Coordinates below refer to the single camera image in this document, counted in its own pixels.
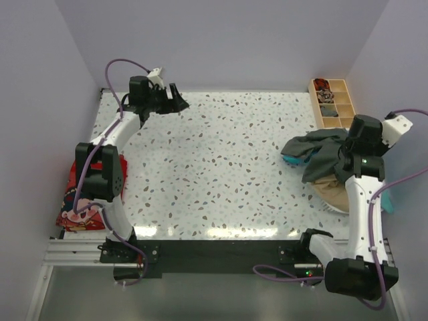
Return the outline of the white perforated laundry basket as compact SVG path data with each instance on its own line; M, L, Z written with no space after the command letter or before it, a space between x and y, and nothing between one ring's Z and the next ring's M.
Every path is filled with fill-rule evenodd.
M339 213L348 215L349 214L349 205L347 202L339 201L338 203L335 201L327 201L325 199L321 199L322 206L325 210L332 213Z

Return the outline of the teal t shirt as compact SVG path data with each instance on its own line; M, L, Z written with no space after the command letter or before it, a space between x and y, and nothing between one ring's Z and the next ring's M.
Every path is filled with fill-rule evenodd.
M291 165L304 165L307 164L318 151L319 148L283 148L281 155L286 163Z

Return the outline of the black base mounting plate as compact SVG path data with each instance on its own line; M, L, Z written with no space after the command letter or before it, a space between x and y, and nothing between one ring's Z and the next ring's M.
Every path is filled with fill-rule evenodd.
M138 240L129 248L106 240L100 262L114 266L114 279L161 278L165 274L262 274L279 278L324 275L322 264L297 240Z

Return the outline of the patterned rolled socks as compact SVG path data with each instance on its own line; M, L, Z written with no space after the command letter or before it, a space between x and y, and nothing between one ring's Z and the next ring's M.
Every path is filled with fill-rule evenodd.
M320 90L317 92L318 102L321 104L333 104L334 103L334 93L330 90Z

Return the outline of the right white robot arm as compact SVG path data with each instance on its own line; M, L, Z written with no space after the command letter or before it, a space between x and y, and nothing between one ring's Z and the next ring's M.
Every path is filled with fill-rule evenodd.
M307 229L298 246L302 261L312 263L317 259L322 264L329 292L352 296L365 304L384 302L387 291L399 279L398 269L388 264L382 231L383 155L387 150L382 122L356 115L338 151L338 167L349 176L345 182L350 219L348 244L340 249L330 233Z

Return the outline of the red black rolled socks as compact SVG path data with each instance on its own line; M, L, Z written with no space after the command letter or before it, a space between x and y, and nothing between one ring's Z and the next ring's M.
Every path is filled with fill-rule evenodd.
M324 78L315 78L313 83L315 91L331 91L329 81Z

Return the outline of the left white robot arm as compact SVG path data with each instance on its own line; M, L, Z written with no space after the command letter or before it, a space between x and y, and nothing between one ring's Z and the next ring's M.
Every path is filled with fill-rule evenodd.
M138 246L129 240L133 227L124 213L121 199L124 175L119 152L143 127L152 113L179 113L189 107L176 84L162 87L147 76L133 76L129 81L127 102L118 101L113 121L91 142L81 142L75 149L76 184L73 210L80 214L93 205L98 208L107 238L118 242L114 253L123 262L138 256Z

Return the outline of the wooden compartment organizer box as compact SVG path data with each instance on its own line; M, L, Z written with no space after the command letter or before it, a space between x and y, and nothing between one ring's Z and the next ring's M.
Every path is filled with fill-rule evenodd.
M319 103L317 99L317 92L319 91L315 91L313 83L314 79L311 79L308 84L308 92L317 128L349 129L353 118L356 115L356 110L353 106L345 79L324 78L329 81L331 92L334 93L334 103L329 105L335 106L338 112L338 117L322 117L320 113L320 105L322 104Z

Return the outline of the beige t shirt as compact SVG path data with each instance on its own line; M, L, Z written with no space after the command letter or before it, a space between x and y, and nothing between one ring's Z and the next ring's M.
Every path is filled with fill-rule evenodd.
M335 175L328 175L311 183L312 188L319 198L327 201L347 202L349 205L348 194L345 186Z

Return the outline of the dark grey t shirt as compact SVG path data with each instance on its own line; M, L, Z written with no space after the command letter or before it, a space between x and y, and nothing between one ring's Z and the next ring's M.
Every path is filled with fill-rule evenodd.
M320 129L291 138L283 148L319 148L318 153L303 165L302 182L312 183L328 175L340 174L336 168L338 152L347 137L348 131L343 128Z

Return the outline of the grey rolled socks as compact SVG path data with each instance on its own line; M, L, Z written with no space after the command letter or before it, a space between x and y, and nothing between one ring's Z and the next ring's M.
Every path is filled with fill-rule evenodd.
M322 117L338 117L338 112L334 105L329 105L329 104L320 105L320 113Z

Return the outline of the aluminium rail frame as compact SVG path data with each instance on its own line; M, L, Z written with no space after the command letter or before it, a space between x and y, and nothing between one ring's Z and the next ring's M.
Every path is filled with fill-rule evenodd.
M55 267L98 267L102 240L51 239L44 253L41 269L25 320L39 320L41 309Z

